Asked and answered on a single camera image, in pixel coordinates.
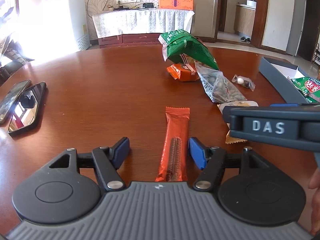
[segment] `smartphone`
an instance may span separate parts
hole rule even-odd
[[[18,135],[37,126],[46,87],[46,83],[41,82],[27,88],[21,94],[9,124],[8,134],[10,136]]]
[[[9,113],[12,104],[20,94],[31,84],[31,79],[15,84],[0,103],[0,124],[3,123]]]

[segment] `red packaged snack bar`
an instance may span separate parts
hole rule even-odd
[[[186,181],[189,108],[166,107],[167,133],[156,181]]]
[[[199,79],[198,72],[196,70],[195,64],[173,64],[167,67],[167,71],[172,75],[174,79],[179,79],[180,81],[196,81]]]

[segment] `human hand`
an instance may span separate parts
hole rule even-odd
[[[317,189],[313,194],[311,207],[311,231],[312,235],[315,235],[320,231],[320,170],[316,169],[315,173],[312,175],[309,185],[309,189]]]

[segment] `open box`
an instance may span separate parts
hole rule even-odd
[[[308,76],[300,67],[273,58],[262,57],[259,71],[268,79],[286,103],[309,103],[288,80],[288,77],[292,79]]]

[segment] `tablecloth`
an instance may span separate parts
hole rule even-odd
[[[93,15],[98,38],[121,34],[165,33],[178,29],[191,30],[192,16],[188,10],[149,8],[109,11]]]

